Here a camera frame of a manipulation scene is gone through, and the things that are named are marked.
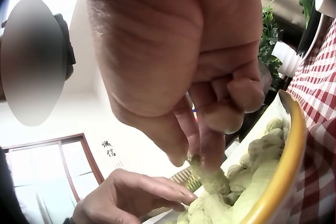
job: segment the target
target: bowl of peanuts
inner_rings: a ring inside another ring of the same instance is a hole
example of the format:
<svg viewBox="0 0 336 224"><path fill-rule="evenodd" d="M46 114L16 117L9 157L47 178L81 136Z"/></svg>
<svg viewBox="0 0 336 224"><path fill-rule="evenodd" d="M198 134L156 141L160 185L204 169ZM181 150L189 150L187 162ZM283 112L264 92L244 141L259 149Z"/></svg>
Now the bowl of peanuts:
<svg viewBox="0 0 336 224"><path fill-rule="evenodd" d="M306 146L299 103L280 90L221 168L200 169L198 156L172 177L197 196L184 212L156 209L146 224L286 223Z"/></svg>

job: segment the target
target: bowl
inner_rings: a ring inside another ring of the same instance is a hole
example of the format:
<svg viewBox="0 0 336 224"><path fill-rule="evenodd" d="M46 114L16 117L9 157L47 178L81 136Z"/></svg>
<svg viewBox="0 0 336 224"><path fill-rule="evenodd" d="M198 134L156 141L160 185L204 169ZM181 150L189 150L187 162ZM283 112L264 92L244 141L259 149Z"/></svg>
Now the bowl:
<svg viewBox="0 0 336 224"><path fill-rule="evenodd" d="M278 92L274 101L241 144L223 162L221 168L226 173L231 165L239 164L240 157L247 153L249 143L263 136L267 123L275 117L282 120L285 148L267 189L240 224L286 223L290 215L292 197L296 192L297 176L306 147L306 121L300 104L291 94L282 90ZM190 178L186 178L185 181L180 181L180 183L185 184L186 181L191 183ZM195 194L200 196L203 191L204 189L201 186L195 190ZM173 210L161 211L159 215L145 223L164 224L166 221L176 220L177 215L178 213Z"/></svg>

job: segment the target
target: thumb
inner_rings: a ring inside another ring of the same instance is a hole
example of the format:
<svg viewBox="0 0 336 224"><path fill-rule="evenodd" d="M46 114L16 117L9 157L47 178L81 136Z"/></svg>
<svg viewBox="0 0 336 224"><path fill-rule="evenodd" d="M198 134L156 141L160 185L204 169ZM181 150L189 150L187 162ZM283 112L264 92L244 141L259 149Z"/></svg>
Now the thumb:
<svg viewBox="0 0 336 224"><path fill-rule="evenodd" d="M105 224L141 224L136 216L117 207L105 213L108 213L108 216L101 216L101 221Z"/></svg>

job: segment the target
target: green plant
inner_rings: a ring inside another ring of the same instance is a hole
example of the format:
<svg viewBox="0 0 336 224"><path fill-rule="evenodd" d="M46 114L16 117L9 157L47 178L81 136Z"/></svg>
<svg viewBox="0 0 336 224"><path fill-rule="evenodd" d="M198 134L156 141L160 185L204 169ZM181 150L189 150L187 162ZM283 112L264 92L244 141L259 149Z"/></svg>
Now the green plant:
<svg viewBox="0 0 336 224"><path fill-rule="evenodd" d="M299 5L303 7L302 13L306 18L306 29L311 17L314 0L299 0Z"/></svg>
<svg viewBox="0 0 336 224"><path fill-rule="evenodd" d="M271 90L276 91L276 86L278 85L280 81L279 73L277 72L278 68L281 66L281 61L272 55L273 48L277 41L279 40L279 33L281 30L277 26L277 23L274 20L273 13L271 10L271 4L262 9L262 36L259 44L259 54L258 58L261 60L265 66L270 71L270 74L272 75L272 84L271 84Z"/></svg>

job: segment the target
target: yellow bowl rim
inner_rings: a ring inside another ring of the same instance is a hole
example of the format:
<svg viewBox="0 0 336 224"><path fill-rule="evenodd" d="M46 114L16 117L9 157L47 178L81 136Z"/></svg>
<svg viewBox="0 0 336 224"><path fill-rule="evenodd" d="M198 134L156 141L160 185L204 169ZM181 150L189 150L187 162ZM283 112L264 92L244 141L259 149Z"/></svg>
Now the yellow bowl rim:
<svg viewBox="0 0 336 224"><path fill-rule="evenodd" d="M301 106L291 94L279 90L284 105L289 108L291 127L278 167L265 192L240 224L266 223L289 193L300 169L306 147L306 121Z"/></svg>

